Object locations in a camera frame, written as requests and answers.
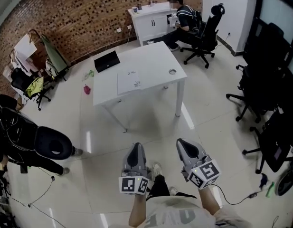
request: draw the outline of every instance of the yellow cloth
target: yellow cloth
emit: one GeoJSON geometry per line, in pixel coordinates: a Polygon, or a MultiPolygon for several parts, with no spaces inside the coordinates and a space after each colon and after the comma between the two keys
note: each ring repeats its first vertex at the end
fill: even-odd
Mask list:
{"type": "Polygon", "coordinates": [[[33,80],[33,82],[26,89],[28,96],[31,97],[32,95],[41,92],[43,89],[43,83],[44,77],[37,77],[35,80],[33,80]]]}

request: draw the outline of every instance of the brick wall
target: brick wall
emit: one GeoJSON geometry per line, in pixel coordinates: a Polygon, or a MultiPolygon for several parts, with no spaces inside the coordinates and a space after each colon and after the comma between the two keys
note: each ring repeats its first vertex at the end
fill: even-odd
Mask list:
{"type": "MultiPolygon", "coordinates": [[[[10,63],[9,53],[31,29],[45,34],[69,60],[84,59],[109,45],[123,43],[128,37],[127,25],[132,20],[127,9],[149,0],[22,0],[0,28],[0,91],[14,95],[9,82],[2,75],[10,63]]],[[[202,10],[202,0],[185,0],[202,10]]],[[[36,44],[38,56],[45,57],[41,44],[36,44]]]]}

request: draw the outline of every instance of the sneaker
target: sneaker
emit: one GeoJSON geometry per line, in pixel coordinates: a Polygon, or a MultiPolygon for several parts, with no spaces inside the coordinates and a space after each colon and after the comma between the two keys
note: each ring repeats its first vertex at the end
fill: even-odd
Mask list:
{"type": "Polygon", "coordinates": [[[71,155],[71,156],[80,156],[80,155],[83,154],[83,150],[80,150],[80,149],[77,149],[77,148],[75,148],[75,149],[76,149],[75,153],[73,155],[71,155]]]}
{"type": "Polygon", "coordinates": [[[175,196],[178,192],[178,190],[175,187],[170,187],[169,191],[171,196],[175,196]]]}
{"type": "Polygon", "coordinates": [[[161,165],[158,162],[155,162],[152,165],[151,173],[152,173],[152,181],[155,181],[156,176],[159,176],[159,175],[163,176],[161,165]]]}
{"type": "Polygon", "coordinates": [[[63,168],[62,174],[57,174],[59,177],[64,176],[65,174],[68,174],[70,172],[70,169],[68,167],[63,168]]]}
{"type": "Polygon", "coordinates": [[[170,48],[170,51],[177,51],[180,49],[180,46],[177,46],[175,49],[170,48]]]}

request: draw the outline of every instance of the pink object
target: pink object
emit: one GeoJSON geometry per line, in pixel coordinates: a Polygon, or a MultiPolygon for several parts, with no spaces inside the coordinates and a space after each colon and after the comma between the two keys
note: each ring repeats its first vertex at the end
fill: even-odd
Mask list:
{"type": "Polygon", "coordinates": [[[85,94],[87,94],[87,95],[90,94],[91,88],[89,88],[87,85],[85,85],[83,89],[84,89],[85,94]]]}

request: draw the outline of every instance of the paper sheet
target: paper sheet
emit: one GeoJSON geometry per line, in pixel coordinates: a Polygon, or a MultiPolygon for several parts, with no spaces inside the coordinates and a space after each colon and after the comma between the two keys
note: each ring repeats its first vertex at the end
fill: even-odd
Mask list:
{"type": "Polygon", "coordinates": [[[37,48],[33,42],[29,43],[29,35],[26,34],[14,47],[14,49],[24,56],[24,60],[36,52],[37,48]]]}
{"type": "Polygon", "coordinates": [[[141,89],[138,72],[128,70],[117,74],[118,95],[141,89]]]}

